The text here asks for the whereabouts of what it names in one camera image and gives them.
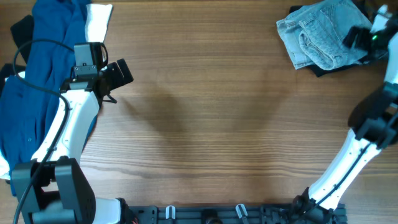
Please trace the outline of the light blue denim shorts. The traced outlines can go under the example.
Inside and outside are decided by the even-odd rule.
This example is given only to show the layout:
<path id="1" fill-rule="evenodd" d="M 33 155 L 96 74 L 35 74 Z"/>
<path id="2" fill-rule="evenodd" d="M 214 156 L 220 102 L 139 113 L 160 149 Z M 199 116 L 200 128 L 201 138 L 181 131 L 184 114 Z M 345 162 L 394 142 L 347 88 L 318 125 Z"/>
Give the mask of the light blue denim shorts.
<path id="1" fill-rule="evenodd" d="M 347 48 L 343 39 L 356 27 L 370 28 L 369 19 L 349 0 L 326 0 L 302 6 L 276 22 L 295 69 L 316 65 L 334 70 L 359 64 L 367 52 Z"/>

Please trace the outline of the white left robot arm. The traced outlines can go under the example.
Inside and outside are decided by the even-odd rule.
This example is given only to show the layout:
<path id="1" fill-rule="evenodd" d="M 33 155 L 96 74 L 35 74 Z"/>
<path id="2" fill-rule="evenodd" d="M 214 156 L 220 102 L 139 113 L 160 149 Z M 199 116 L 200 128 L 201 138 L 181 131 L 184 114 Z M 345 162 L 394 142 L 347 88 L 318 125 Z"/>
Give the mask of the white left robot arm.
<path id="1" fill-rule="evenodd" d="M 105 96 L 133 82 L 124 59 L 107 66 L 84 63 L 65 80 L 49 132 L 32 159 L 12 171 L 18 206 L 13 222 L 137 223 L 122 198 L 95 196 L 80 168 L 92 121 Z"/>

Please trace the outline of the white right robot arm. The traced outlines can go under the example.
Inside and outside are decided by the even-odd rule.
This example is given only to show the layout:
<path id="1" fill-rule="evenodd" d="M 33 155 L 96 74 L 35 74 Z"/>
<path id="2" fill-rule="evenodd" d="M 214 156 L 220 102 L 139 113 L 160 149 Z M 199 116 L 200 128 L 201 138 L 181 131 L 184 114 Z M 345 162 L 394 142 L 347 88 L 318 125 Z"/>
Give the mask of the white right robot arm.
<path id="1" fill-rule="evenodd" d="M 397 107 L 397 15 L 384 22 L 376 19 L 370 29 L 352 27 L 343 44 L 366 50 L 369 55 L 385 51 L 388 64 L 384 83 L 351 113 L 347 138 L 327 170 L 295 197 L 289 211 L 291 223 L 328 223 L 362 168 L 383 149 L 397 143 L 397 113 L 388 112 L 389 107 Z"/>

